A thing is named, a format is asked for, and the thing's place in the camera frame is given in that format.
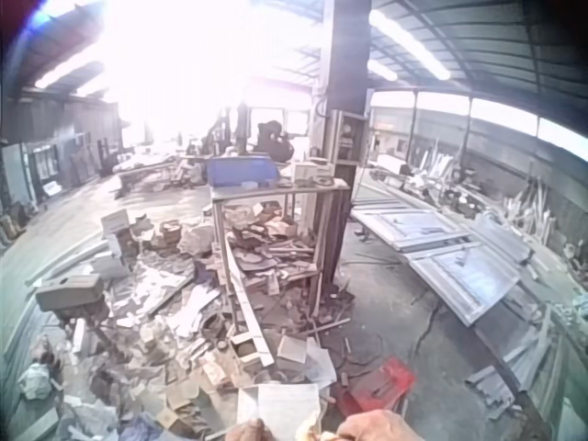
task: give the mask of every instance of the scrap wood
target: scrap wood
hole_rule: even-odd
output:
[[[549,327],[551,325],[551,305],[548,305],[545,310],[545,316],[543,317],[543,324],[541,325],[541,332],[539,333],[539,340],[537,342],[537,347],[535,348],[535,352],[533,353],[532,363],[530,365],[530,369],[526,372],[525,378],[521,382],[520,390],[528,391],[531,389],[533,385],[533,381],[535,380],[535,375],[537,374],[537,370],[539,369],[539,365],[541,361],[545,357],[545,354],[549,348],[549,340],[548,340],[548,332]]]
[[[55,408],[45,413],[30,426],[23,434],[19,435],[16,441],[37,441],[44,438],[59,423],[59,416]]]
[[[167,294],[165,294],[165,296],[159,300],[157,302],[157,304],[155,306],[153,306],[148,312],[147,315],[149,317],[153,317],[155,315],[156,312],[158,312],[163,306],[165,306],[165,304],[171,300],[173,297],[175,297],[176,294],[182,292],[182,289],[184,289],[185,287],[187,287],[190,283],[192,283],[194,281],[194,277],[187,277],[186,280],[184,280],[184,282],[182,282],[178,287],[176,287],[174,290],[168,292]]]

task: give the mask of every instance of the paper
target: paper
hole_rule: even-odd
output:
[[[276,441],[296,439],[296,431],[313,413],[319,412],[316,384],[260,384],[240,389],[237,424],[261,418]]]
[[[189,338],[200,326],[202,309],[219,297],[220,294],[219,289],[210,289],[209,284],[196,285],[190,293],[186,306],[178,311],[174,317],[168,319],[167,324],[172,331],[175,331],[176,335]]]
[[[337,381],[337,373],[329,351],[318,346],[312,337],[307,339],[304,375],[319,389],[326,388]]]
[[[284,335],[277,348],[277,356],[303,364],[307,356],[307,343],[304,340]]]

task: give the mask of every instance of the plastic bag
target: plastic bag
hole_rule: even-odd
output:
[[[18,379],[18,386],[27,400],[45,400],[51,393],[49,368],[33,363]]]

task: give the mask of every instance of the cable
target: cable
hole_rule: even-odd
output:
[[[429,322],[426,325],[426,328],[424,329],[423,333],[421,335],[419,335],[419,338],[417,338],[417,340],[416,340],[416,344],[414,345],[413,353],[411,354],[411,362],[417,356],[419,349],[421,347],[421,344],[423,343],[423,340],[431,332],[431,329],[433,328],[433,321],[435,320],[435,316],[439,313],[440,310],[441,310],[441,300],[437,300],[435,307],[431,311],[431,316],[429,317]]]

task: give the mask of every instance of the metal frame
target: metal frame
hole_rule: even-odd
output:
[[[226,280],[226,295],[229,305],[231,307],[232,319],[237,326],[237,315],[235,311],[234,298],[232,293],[236,294],[237,300],[243,311],[243,316],[247,324],[248,332],[253,337],[255,349],[260,356],[263,366],[269,366],[274,363],[274,359],[267,348],[266,340],[263,336],[259,323],[255,318],[255,314],[249,299],[244,284],[241,280],[241,272],[237,266],[236,261],[232,255],[231,247],[229,246],[227,235],[224,230],[224,216],[222,213],[224,204],[233,200],[244,198],[266,198],[274,196],[294,195],[298,193],[314,193],[323,194],[324,201],[322,202],[321,220],[319,229],[317,231],[316,246],[314,249],[313,263],[317,266],[317,273],[311,276],[311,292],[309,294],[309,304],[313,315],[318,313],[318,305],[321,300],[321,286],[322,286],[322,270],[325,251],[325,239],[327,220],[331,215],[331,208],[333,205],[333,196],[335,191],[348,190],[349,187],[341,179],[335,179],[334,185],[331,187],[291,187],[291,188],[259,188],[257,190],[247,190],[240,187],[222,187],[210,188],[210,199],[212,202],[212,213],[214,216],[214,226],[217,235],[217,243],[220,246],[220,255],[222,258],[222,266]],[[288,207],[284,207],[284,211],[288,212]]]
[[[502,290],[494,292],[490,299],[483,299],[483,294],[477,295],[477,292],[472,292],[470,287],[465,286],[435,260],[435,257],[442,255],[468,253],[467,250],[477,250],[486,254],[491,258],[492,265],[499,268],[501,274],[507,277]],[[466,326],[475,323],[519,281],[518,272],[511,265],[479,242],[407,254],[406,258],[410,267],[429,284]]]
[[[464,240],[471,235],[470,232],[462,231],[455,223],[436,211],[405,207],[396,208],[394,206],[376,207],[371,208],[370,206],[365,206],[359,209],[353,208],[351,210],[351,216],[399,253],[414,253],[457,240]],[[374,216],[377,214],[431,214],[437,221],[447,226],[447,229],[451,230],[451,232],[439,232],[421,237],[402,239],[401,236],[403,236],[403,233],[400,230],[397,230],[396,233],[392,231],[391,229],[394,229],[394,227],[377,219]]]

